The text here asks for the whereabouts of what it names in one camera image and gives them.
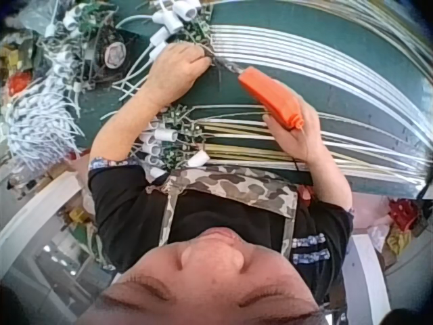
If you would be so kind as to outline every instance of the apron strap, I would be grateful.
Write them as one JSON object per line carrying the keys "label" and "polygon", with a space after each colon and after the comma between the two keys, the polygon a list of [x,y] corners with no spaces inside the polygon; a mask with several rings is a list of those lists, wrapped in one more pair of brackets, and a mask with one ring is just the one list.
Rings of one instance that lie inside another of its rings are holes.
{"label": "apron strap", "polygon": [[159,247],[167,245],[171,231],[171,224],[173,223],[173,217],[175,216],[177,199],[180,193],[181,190],[174,186],[170,189],[170,193],[168,193],[164,217],[162,218]]}
{"label": "apron strap", "polygon": [[295,218],[286,218],[284,221],[283,244],[281,246],[281,255],[283,255],[286,259],[289,259],[290,251],[292,250],[294,230]]}

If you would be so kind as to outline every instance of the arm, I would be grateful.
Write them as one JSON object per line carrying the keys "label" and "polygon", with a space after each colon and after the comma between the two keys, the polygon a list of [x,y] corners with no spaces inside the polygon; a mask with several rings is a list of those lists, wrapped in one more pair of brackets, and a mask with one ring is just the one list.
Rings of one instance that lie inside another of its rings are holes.
{"label": "arm", "polygon": [[274,118],[265,115],[269,131],[285,152],[308,165],[318,199],[349,211],[352,207],[352,191],[322,142],[319,116],[299,95],[298,99],[305,121],[303,131],[287,131]]}
{"label": "arm", "polygon": [[185,95],[210,62],[197,45],[170,44],[152,66],[144,86],[99,131],[90,159],[126,159],[149,122],[161,109]]}

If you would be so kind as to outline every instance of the hand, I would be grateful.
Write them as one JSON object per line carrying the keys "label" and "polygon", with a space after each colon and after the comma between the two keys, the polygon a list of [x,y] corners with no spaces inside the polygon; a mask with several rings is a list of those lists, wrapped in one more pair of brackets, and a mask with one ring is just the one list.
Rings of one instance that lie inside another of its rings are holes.
{"label": "hand", "polygon": [[185,95],[211,62],[198,45],[170,44],[154,62],[140,91],[155,105],[165,107]]}
{"label": "hand", "polygon": [[298,94],[296,96],[305,121],[303,131],[297,129],[287,131],[269,115],[264,115],[263,120],[281,149],[291,157],[303,160],[310,165],[319,161],[320,156],[327,152],[327,148],[321,139],[319,115],[302,97]]}

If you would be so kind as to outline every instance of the green table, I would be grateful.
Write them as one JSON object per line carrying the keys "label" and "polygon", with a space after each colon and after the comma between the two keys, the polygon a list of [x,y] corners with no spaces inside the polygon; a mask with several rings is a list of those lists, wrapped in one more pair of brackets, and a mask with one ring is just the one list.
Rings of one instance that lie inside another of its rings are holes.
{"label": "green table", "polygon": [[[120,7],[117,21],[135,14],[148,14],[145,12],[145,8],[138,11],[135,9],[141,1],[112,0],[112,2]],[[269,28],[318,41],[375,70],[424,112],[429,112],[432,109],[432,86],[423,74],[400,51],[353,22],[317,9],[291,3],[247,1],[216,5],[212,24],[238,24]],[[143,24],[142,21],[132,22],[124,26],[125,37],[139,35],[131,53],[134,58],[147,47],[149,36],[159,28],[160,26],[152,23]],[[375,106],[351,93],[300,74],[267,67],[260,67],[260,69],[295,89],[320,112],[328,112],[361,121],[403,137],[413,144],[412,148],[405,147],[404,153],[406,154],[413,154],[423,148],[417,138],[402,125]],[[195,87],[181,100],[181,103],[187,105],[255,104],[254,100],[240,88],[235,75],[222,71],[221,80],[222,83],[219,85],[218,72],[211,69],[196,83]],[[97,89],[83,96],[80,102],[83,113],[79,125],[87,137],[79,142],[80,145],[91,145],[95,135],[103,125],[99,118],[121,107],[122,103],[118,101],[119,97],[120,92],[114,89]],[[217,115],[221,112],[207,110],[206,113]],[[403,150],[398,142],[362,127],[322,121],[322,128],[324,131],[355,137],[398,151]],[[269,142],[255,141],[254,146],[269,148]],[[354,158],[362,158],[356,153],[350,153],[350,155]],[[374,158],[369,159],[369,161],[375,162]],[[410,160],[405,161],[404,158],[401,161],[410,163]],[[308,173],[283,172],[283,174],[296,183],[311,182]],[[407,198],[415,197],[418,192],[415,186],[401,183],[374,181],[358,177],[349,177],[349,181],[355,192]]]}

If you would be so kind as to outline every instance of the left hand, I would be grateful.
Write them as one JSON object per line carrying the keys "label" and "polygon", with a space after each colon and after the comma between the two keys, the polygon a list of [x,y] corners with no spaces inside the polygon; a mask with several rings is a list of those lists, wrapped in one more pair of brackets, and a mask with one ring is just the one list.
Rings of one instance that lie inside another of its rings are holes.
{"label": "left hand", "polygon": [[155,61],[140,91],[146,91],[155,105],[165,107],[185,95],[211,62],[199,45],[170,44]]}

